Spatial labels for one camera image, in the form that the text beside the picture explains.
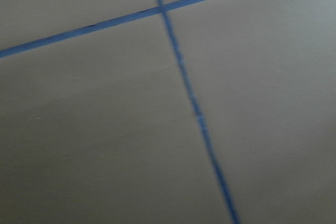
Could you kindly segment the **brown paper table mat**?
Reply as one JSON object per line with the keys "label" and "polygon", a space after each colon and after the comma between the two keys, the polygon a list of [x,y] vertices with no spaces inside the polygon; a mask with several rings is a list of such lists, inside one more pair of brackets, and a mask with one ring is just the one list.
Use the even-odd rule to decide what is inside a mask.
{"label": "brown paper table mat", "polygon": [[[157,5],[1,0],[1,49]],[[335,223],[335,0],[167,15],[239,221]],[[167,30],[1,57],[1,223],[231,223]]]}

